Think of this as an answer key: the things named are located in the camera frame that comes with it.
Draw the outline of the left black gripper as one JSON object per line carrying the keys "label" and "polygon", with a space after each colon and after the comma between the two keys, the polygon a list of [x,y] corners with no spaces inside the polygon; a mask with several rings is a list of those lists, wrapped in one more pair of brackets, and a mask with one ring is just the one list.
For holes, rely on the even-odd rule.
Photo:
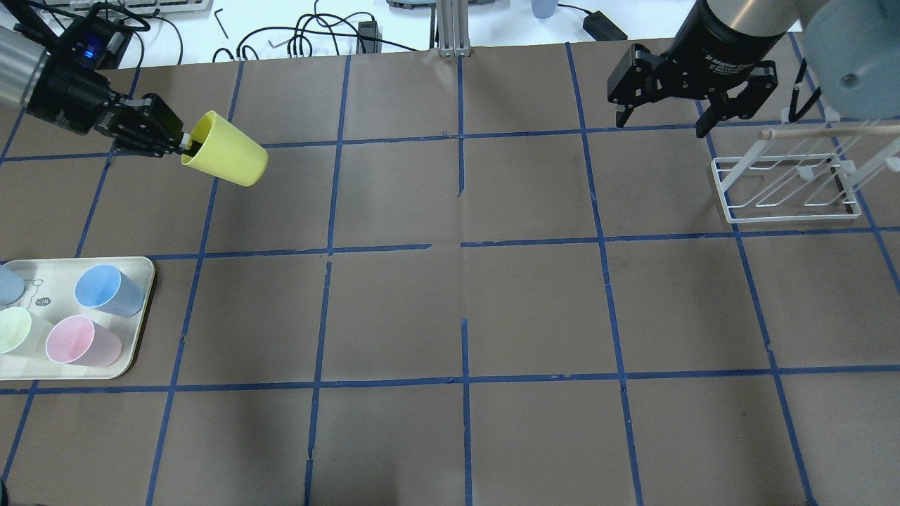
{"label": "left black gripper", "polygon": [[182,119],[156,93],[135,98],[110,86],[102,71],[119,67],[136,27],[98,15],[74,20],[49,45],[26,95],[25,111],[48,124],[86,135],[116,136],[115,153],[161,158],[192,156]]}

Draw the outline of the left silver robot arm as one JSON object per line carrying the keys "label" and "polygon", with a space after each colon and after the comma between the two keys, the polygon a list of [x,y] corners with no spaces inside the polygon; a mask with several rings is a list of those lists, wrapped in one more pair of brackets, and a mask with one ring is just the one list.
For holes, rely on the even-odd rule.
{"label": "left silver robot arm", "polygon": [[2,29],[2,102],[74,134],[96,131],[112,139],[117,153],[146,157],[194,156],[202,142],[184,131],[182,119],[160,96],[135,97],[116,91],[104,70],[121,63],[133,35],[148,31],[103,16],[131,13],[97,4],[56,34],[29,4],[6,2],[16,19]]}

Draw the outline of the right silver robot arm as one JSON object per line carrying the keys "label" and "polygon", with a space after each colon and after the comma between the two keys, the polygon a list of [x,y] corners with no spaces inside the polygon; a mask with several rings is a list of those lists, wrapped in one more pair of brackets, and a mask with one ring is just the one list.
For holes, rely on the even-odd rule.
{"label": "right silver robot arm", "polygon": [[779,84],[769,51],[800,23],[799,75],[814,72],[818,87],[790,105],[790,121],[820,97],[843,117],[895,118],[898,15],[896,1],[697,1],[665,52],[628,49],[607,79],[607,100],[619,128],[637,107],[669,97],[707,100],[695,123],[700,138],[727,119],[751,119]]}

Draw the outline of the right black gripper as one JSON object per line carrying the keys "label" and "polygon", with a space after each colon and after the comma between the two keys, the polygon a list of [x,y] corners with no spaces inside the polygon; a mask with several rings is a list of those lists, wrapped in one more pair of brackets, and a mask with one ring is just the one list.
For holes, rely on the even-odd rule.
{"label": "right black gripper", "polygon": [[708,100],[695,123],[704,138],[718,122],[749,119],[778,86],[777,65],[765,57],[778,35],[756,35],[727,25],[712,7],[693,7],[669,48],[655,55],[633,43],[607,79],[616,127],[634,110],[669,97]]}

